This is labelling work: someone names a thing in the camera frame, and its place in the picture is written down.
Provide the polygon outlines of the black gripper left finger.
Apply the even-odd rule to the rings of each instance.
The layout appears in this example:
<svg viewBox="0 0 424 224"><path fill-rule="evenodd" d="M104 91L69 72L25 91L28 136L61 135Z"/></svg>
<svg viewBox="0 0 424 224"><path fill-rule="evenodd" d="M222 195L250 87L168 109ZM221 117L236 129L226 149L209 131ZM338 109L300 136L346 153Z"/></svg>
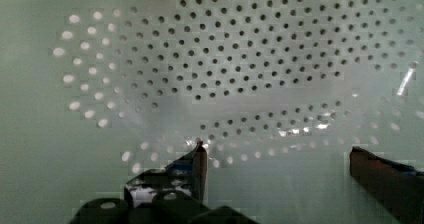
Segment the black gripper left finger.
<svg viewBox="0 0 424 224"><path fill-rule="evenodd" d="M161 191L181 191L203 201L207 176L207 151L198 141L193 150L164 168L149 169L124 186L124 200L131 207L151 203Z"/></svg>

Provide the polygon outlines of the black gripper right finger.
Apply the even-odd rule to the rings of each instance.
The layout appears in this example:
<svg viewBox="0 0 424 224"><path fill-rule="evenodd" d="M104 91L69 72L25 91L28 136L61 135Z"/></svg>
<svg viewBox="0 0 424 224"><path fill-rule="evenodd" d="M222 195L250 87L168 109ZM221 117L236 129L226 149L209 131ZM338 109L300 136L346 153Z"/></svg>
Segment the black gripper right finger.
<svg viewBox="0 0 424 224"><path fill-rule="evenodd" d="M350 175L401 224L423 224L423 172L354 146Z"/></svg>

